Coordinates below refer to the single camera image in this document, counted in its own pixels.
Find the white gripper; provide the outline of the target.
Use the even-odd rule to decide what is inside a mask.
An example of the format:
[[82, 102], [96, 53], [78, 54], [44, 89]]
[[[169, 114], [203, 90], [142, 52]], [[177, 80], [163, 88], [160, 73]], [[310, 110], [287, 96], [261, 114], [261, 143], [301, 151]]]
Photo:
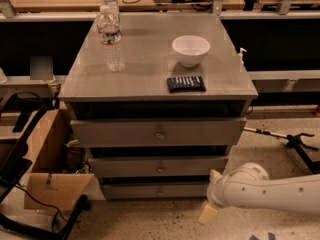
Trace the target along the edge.
[[198, 217], [200, 224], [204, 225], [210, 222], [219, 212], [217, 207], [229, 207], [232, 205], [225, 191], [229, 179], [229, 175], [223, 176], [214, 169], [210, 170], [209, 184], [207, 187], [207, 200], [209, 203], [205, 203], [201, 209]]

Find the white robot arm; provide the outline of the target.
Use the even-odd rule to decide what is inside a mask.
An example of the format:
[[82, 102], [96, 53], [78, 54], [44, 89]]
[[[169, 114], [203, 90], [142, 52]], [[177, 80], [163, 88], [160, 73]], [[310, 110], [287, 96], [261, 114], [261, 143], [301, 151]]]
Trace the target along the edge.
[[270, 180], [263, 167], [249, 162], [226, 175], [212, 169], [206, 196], [198, 217], [200, 224], [231, 206], [319, 216], [320, 175]]

